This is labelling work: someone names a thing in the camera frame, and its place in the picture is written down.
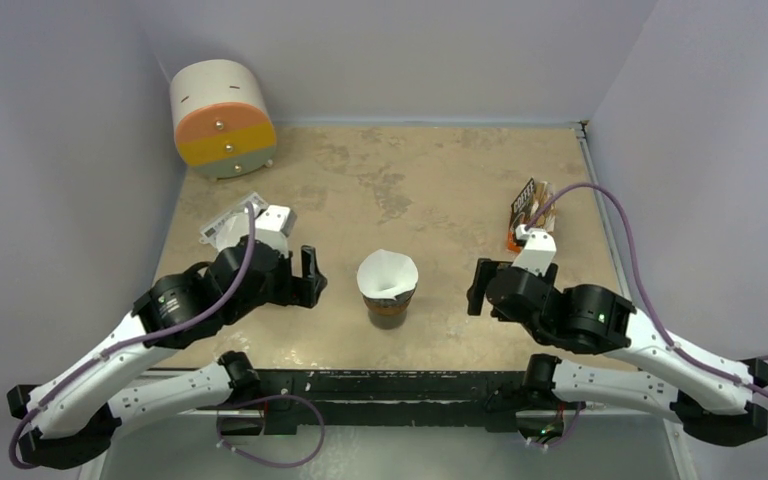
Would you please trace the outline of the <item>white round drawer cabinet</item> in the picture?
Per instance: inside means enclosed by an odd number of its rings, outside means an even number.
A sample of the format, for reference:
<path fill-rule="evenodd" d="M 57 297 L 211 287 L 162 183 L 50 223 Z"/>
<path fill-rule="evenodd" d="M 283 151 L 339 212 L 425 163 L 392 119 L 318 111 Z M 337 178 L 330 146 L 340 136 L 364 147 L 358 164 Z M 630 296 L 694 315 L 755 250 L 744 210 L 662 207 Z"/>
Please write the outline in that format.
<path fill-rule="evenodd" d="M 191 64 L 169 86 L 175 147 L 198 174 L 228 179 L 270 165 L 276 128 L 255 75 L 227 59 Z"/>

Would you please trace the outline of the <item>clear plastic filter packet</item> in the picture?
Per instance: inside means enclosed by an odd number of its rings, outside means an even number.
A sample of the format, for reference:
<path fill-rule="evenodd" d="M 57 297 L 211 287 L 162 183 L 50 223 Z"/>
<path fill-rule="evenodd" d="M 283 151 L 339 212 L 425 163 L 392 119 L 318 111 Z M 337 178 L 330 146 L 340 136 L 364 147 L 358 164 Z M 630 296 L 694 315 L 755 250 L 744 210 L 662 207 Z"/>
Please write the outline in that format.
<path fill-rule="evenodd" d="M 269 203 L 257 192 L 248 192 L 236 203 L 221 211 L 219 214 L 214 216 L 211 220 L 199 228 L 199 242 L 203 245 L 210 245 L 215 247 L 218 232 L 222 229 L 223 225 L 231 217 L 234 217 L 238 214 L 245 214 L 245 206 L 248 203 L 254 207 L 255 215 L 259 215 L 262 210 L 265 210 L 269 206 Z"/>

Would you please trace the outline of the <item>orange coffee filter box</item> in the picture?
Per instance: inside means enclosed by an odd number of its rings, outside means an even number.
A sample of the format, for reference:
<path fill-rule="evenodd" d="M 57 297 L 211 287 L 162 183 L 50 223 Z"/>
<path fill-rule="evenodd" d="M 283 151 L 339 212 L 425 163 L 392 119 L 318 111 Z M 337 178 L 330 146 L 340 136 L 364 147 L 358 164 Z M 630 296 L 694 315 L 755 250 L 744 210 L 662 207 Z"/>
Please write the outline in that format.
<path fill-rule="evenodd" d="M 518 253 L 521 246 L 516 243 L 515 231 L 520 225 L 534 221 L 536 228 L 541 228 L 549 233 L 554 232 L 556 209 L 549 207 L 544 213 L 538 215 L 543 205 L 554 196 L 554 187 L 547 181 L 536 181 L 531 178 L 522 190 L 516 195 L 510 204 L 510 215 L 506 248 L 510 252 Z"/>

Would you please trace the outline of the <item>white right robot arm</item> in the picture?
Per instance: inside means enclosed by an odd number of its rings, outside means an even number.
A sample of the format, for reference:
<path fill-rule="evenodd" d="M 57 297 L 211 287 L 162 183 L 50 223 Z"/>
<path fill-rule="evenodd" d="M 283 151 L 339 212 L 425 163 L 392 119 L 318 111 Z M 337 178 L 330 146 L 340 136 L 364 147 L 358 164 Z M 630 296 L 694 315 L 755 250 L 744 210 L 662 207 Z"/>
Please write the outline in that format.
<path fill-rule="evenodd" d="M 481 258 L 466 294 L 467 312 L 478 316 L 489 303 L 493 318 L 521 325 L 540 345 L 604 356 L 631 368 L 588 367 L 534 354 L 517 390 L 529 404 L 551 409 L 601 403 L 645 412 L 722 447 L 768 434 L 768 410 L 753 399 L 754 388 L 768 385 L 764 360 L 735 361 L 686 340 L 667 341 L 626 298 L 592 284 L 559 290 L 556 273 L 555 264 L 533 273 Z"/>

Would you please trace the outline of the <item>grey glass carafe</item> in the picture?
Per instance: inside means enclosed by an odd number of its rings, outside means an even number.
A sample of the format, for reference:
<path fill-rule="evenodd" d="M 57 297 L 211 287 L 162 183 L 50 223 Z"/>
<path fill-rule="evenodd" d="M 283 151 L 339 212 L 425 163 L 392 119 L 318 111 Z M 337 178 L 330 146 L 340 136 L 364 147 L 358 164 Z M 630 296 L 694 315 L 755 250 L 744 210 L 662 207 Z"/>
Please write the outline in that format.
<path fill-rule="evenodd" d="M 381 330 L 393 330 L 400 328 L 405 323 L 407 316 L 407 310 L 392 315 L 383 315 L 374 311 L 368 312 L 368 318 L 372 325 Z"/>

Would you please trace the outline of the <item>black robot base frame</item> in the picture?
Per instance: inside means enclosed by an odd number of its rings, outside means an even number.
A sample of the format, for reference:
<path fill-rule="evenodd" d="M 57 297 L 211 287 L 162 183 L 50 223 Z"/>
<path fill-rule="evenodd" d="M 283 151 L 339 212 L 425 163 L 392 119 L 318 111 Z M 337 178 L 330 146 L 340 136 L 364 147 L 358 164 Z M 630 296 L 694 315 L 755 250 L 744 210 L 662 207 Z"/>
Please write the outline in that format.
<path fill-rule="evenodd" d="M 261 407 L 267 435 L 301 426 L 482 427 L 491 433 L 534 433 L 525 411 L 575 411 L 581 402 L 552 393 L 545 355 L 525 371 L 256 369 L 242 352 L 218 359 L 231 394 L 221 408 Z"/>

